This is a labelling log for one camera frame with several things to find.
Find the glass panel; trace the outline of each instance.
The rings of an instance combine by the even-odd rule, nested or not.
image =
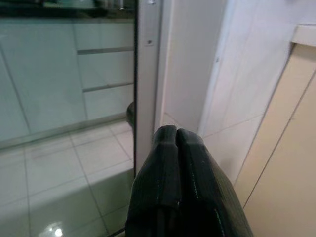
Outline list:
[[[124,227],[134,12],[133,0],[0,0],[1,236]]]

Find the tiled floor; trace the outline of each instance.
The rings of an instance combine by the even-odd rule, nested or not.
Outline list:
[[[124,226],[133,135],[120,121],[0,151],[0,236],[100,237]]]

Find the black object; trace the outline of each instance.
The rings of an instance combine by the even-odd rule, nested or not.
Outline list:
[[[135,178],[127,237],[252,237],[230,181],[196,134],[169,125]]]
[[[135,104],[134,102],[130,103],[126,110],[126,121],[132,127],[134,131],[135,126]]]
[[[177,128],[160,128],[152,150],[135,178],[126,236],[177,237],[180,224],[180,176]]]

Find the door frame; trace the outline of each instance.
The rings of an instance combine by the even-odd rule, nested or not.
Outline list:
[[[134,172],[137,174],[152,146],[163,0],[137,0],[135,18]]]

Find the white wall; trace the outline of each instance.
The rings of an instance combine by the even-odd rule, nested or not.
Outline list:
[[[313,0],[238,0],[204,141],[234,183],[286,64],[294,29],[316,23]]]
[[[174,0],[164,122],[197,132],[227,0]]]

